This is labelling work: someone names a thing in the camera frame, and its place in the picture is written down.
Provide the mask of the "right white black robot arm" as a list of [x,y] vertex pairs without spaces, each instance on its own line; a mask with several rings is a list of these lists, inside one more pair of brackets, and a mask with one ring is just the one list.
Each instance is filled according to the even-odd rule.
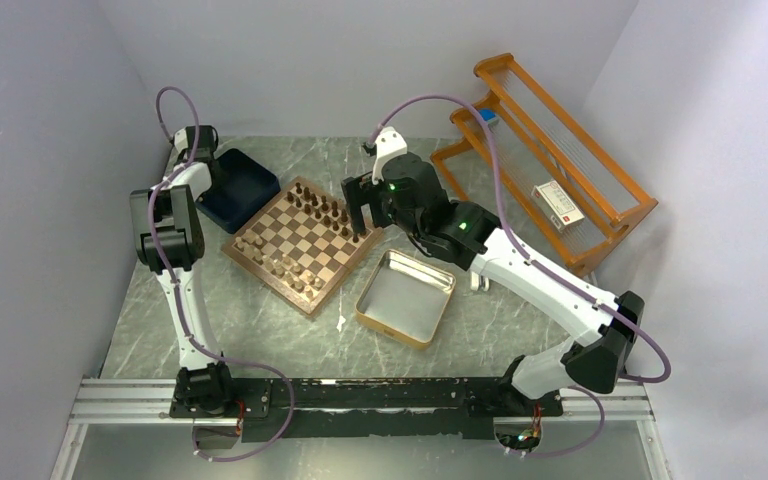
[[434,166],[413,153],[388,161],[380,180],[365,173],[341,187],[356,234],[366,231],[367,207],[374,227],[398,226],[425,255],[506,287],[566,331],[566,341],[509,366],[499,389],[508,412],[525,413],[560,388],[615,389],[637,339],[638,295],[601,290],[508,236],[486,208],[450,198]]

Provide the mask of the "dark blue piece box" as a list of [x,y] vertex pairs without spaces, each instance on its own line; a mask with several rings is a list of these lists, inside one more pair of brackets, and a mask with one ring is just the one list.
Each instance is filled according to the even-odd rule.
[[196,207],[225,232],[238,231],[280,191],[277,176],[243,151],[231,148],[214,162],[219,175]]

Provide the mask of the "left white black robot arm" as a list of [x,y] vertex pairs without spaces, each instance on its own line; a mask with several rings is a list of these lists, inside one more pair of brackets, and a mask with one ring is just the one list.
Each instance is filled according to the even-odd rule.
[[172,173],[160,184],[129,195],[138,260],[160,284],[177,336],[173,410],[204,417],[228,413],[237,400],[209,324],[199,264],[205,240],[196,200],[213,186],[217,146],[218,133],[210,125],[179,130],[173,147],[180,158]]

